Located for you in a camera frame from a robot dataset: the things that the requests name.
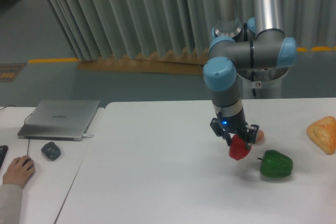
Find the beige sleeved forearm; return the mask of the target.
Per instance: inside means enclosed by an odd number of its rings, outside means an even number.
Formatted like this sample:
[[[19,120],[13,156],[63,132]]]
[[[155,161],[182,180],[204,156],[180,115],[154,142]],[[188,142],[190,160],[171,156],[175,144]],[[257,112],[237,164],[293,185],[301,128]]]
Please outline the beige sleeved forearm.
[[[22,188],[15,184],[1,185],[1,223],[19,223]]]

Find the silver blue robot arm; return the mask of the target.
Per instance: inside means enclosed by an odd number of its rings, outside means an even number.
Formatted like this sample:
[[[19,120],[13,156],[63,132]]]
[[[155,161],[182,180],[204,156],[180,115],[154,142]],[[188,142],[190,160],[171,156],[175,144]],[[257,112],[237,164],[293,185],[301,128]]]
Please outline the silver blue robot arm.
[[[228,145],[231,135],[238,135],[247,150],[256,143],[259,127],[245,120],[237,71],[288,68],[297,58],[296,41],[284,32],[280,0],[253,1],[255,22],[248,25],[238,18],[236,0],[215,0],[216,24],[203,67],[216,114],[211,128]]]

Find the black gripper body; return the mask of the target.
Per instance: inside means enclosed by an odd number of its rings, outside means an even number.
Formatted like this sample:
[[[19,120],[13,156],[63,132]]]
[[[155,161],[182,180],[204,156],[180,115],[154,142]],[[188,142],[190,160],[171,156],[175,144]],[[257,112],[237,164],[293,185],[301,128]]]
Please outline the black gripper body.
[[[217,136],[224,137],[224,132],[237,134],[241,138],[247,135],[247,123],[244,109],[233,115],[225,115],[223,111],[217,113],[217,118],[212,118],[210,127]]]

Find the person's hand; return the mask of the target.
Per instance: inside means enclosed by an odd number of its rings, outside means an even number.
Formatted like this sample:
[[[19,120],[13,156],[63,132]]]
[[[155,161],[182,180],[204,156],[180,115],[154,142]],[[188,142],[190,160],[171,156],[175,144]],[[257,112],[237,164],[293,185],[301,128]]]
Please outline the person's hand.
[[[31,157],[29,155],[25,155],[12,160],[7,168],[7,171],[3,175],[3,185],[17,185],[21,189],[25,187],[29,179],[36,171],[35,165],[30,170],[27,170],[26,167],[22,167],[23,162],[28,158]]]

